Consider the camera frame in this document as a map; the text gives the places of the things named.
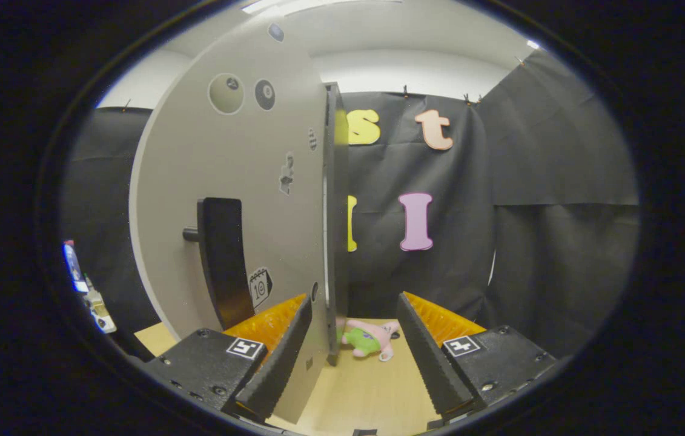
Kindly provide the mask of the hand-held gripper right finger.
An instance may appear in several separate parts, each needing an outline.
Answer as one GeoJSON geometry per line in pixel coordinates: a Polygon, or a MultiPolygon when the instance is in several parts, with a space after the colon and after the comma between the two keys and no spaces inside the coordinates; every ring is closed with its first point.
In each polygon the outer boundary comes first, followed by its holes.
{"type": "Polygon", "coordinates": [[[397,320],[436,413],[456,420],[519,394],[557,359],[513,326],[486,329],[403,292],[397,320]]]}

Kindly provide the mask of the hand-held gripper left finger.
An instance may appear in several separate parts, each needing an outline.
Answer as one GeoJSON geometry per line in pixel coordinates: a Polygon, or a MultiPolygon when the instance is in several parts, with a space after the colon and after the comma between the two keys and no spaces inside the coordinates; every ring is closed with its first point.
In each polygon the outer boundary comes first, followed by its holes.
{"type": "Polygon", "coordinates": [[[226,331],[196,329],[139,367],[207,414],[261,423],[286,392],[312,319],[301,294],[226,331]]]}

